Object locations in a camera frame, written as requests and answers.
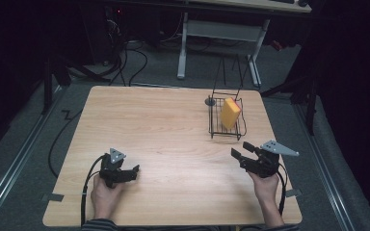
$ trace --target sleeve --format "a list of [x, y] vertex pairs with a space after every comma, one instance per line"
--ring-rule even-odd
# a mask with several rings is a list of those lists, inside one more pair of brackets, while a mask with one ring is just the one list
[[300, 228], [297, 224], [285, 224], [279, 227], [262, 229], [262, 231], [300, 231]]
[[99, 218], [86, 221], [82, 226], [82, 231], [118, 231], [117, 226], [109, 219]]

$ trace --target dark background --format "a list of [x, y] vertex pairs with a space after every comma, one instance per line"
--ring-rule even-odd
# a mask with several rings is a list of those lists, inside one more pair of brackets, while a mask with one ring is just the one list
[[[316, 80], [337, 143], [370, 202], [370, 1], [310, 1], [310, 5], [314, 16], [337, 20], [309, 27], [275, 19], [266, 42], [303, 46], [286, 82], [305, 75]], [[147, 10], [141, 17], [130, 15], [125, 19], [136, 33], [133, 36], [154, 46], [159, 30], [172, 28], [167, 18], [178, 17]], [[100, 16], [99, 6], [88, 11], [73, 4], [0, 1], [0, 139], [41, 82], [50, 52], [78, 64], [110, 59], [111, 44]], [[94, 21], [99, 25], [91, 26]], [[292, 91], [303, 88], [308, 89], [308, 82]]]

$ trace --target hand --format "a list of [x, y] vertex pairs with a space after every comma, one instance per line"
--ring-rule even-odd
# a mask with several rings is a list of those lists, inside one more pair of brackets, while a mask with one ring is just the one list
[[276, 190], [278, 189], [278, 175], [261, 178], [260, 176], [248, 171], [254, 183], [254, 193], [260, 203], [275, 203]]
[[263, 213], [264, 222], [268, 227], [277, 227], [284, 224], [278, 212], [276, 204], [276, 191], [278, 189], [278, 175], [261, 178], [260, 176], [248, 171], [254, 183], [254, 193], [259, 200], [260, 208]]
[[118, 183], [115, 188], [110, 189], [99, 175], [95, 175], [92, 188], [92, 205], [94, 207], [94, 218], [109, 219], [116, 210], [119, 195], [124, 187], [124, 183]]

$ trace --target metal leg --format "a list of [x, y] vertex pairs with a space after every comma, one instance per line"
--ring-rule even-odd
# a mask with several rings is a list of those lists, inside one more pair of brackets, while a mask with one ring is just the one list
[[182, 44], [181, 52], [179, 54], [179, 64], [178, 64], [178, 79], [185, 78], [185, 66], [186, 66], [186, 37], [188, 32], [188, 13], [184, 13], [184, 22], [182, 26]]
[[261, 81], [260, 81], [259, 73], [257, 72], [256, 58], [257, 58], [257, 55], [259, 54], [260, 47], [263, 43], [263, 39], [266, 36], [269, 23], [270, 23], [270, 19], [266, 19], [264, 21], [262, 29], [260, 30], [256, 45], [254, 46], [253, 53], [251, 55], [248, 55], [249, 68], [251, 69], [251, 77], [253, 79], [253, 84], [258, 88], [260, 88], [261, 86]]

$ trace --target yellow sponge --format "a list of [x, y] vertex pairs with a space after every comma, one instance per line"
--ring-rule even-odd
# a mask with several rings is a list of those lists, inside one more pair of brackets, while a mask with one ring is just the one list
[[235, 124], [236, 120], [240, 114], [241, 110], [239, 105], [232, 98], [225, 99], [224, 105], [222, 106], [221, 111], [221, 121], [222, 125], [226, 129], [232, 129]]

